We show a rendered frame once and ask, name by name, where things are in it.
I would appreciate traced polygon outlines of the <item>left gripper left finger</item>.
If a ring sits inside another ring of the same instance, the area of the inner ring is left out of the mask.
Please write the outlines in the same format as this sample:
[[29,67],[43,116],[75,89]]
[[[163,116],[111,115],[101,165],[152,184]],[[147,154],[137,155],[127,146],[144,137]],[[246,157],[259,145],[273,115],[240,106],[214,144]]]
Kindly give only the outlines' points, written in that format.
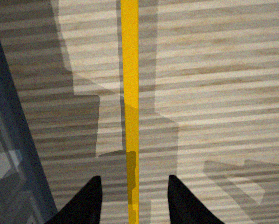
[[102,199],[101,176],[94,176],[45,224],[100,224]]

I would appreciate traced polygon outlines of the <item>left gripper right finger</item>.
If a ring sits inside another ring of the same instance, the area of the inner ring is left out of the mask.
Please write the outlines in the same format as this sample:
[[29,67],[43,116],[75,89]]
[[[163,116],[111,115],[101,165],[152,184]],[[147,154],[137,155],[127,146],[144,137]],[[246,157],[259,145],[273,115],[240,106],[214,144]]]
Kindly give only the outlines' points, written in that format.
[[170,224],[225,224],[176,175],[169,175],[167,197]]

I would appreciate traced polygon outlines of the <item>yellow bar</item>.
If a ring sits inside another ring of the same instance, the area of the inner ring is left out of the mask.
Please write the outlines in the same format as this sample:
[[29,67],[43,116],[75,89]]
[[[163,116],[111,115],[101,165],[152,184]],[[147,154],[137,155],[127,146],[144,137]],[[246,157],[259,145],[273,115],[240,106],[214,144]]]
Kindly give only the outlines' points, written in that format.
[[138,0],[121,0],[129,224],[139,224],[139,22]]

